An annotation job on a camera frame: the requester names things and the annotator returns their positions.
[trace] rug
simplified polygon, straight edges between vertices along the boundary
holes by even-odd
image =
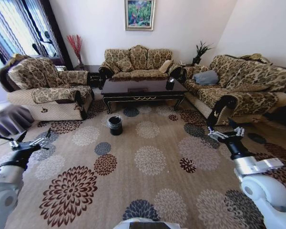
[[[107,127],[113,115],[123,122],[119,136]],[[286,128],[244,127],[243,143],[257,159],[283,161],[268,175],[286,186]],[[87,120],[35,122],[24,141],[49,128],[49,150],[32,154],[6,229],[112,229],[133,217],[188,229],[264,228],[239,189],[229,151],[207,136],[205,119],[187,101],[176,112],[166,102],[118,103],[108,115],[96,100]],[[0,140],[0,163],[10,156]]]

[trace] sofa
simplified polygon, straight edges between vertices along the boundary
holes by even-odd
[[[39,121],[82,120],[94,98],[87,71],[57,71],[50,59],[21,57],[0,69],[0,83],[14,105]]]
[[[106,49],[105,61],[99,68],[100,77],[103,82],[108,78],[121,80],[160,80],[169,76],[178,78],[181,66],[172,64],[167,72],[162,73],[159,68],[166,60],[172,59],[173,52],[169,49],[148,49],[141,45],[136,45],[128,50]],[[127,71],[122,71],[118,67],[118,62],[129,59],[131,66]]]
[[[207,118],[215,108],[216,125],[265,121],[264,114],[286,106],[286,69],[229,55],[214,57],[209,67],[185,67],[186,98]],[[214,70],[218,84],[200,85],[193,75]]]

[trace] picture frame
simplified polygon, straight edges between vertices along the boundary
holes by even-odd
[[[125,0],[125,30],[153,31],[156,0]]]

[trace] wall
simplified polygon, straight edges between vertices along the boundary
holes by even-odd
[[[169,48],[175,62],[191,63],[200,40],[220,40],[236,0],[157,0],[154,31],[125,31],[123,0],[50,0],[73,65],[77,59],[66,41],[68,34],[82,36],[85,64],[101,64],[108,48],[128,49],[137,44]],[[214,50],[203,56],[209,63]]]
[[[261,53],[286,67],[286,0],[238,0],[215,53]]]

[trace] vase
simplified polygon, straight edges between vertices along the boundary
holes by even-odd
[[[81,55],[79,55],[77,58],[78,58],[78,66],[79,66],[79,67],[83,67],[84,64],[82,63],[82,57],[81,57]]]
[[[194,58],[193,58],[192,65],[194,65],[194,64],[199,64],[200,61],[201,61],[201,58],[200,58],[200,57],[194,57]]]

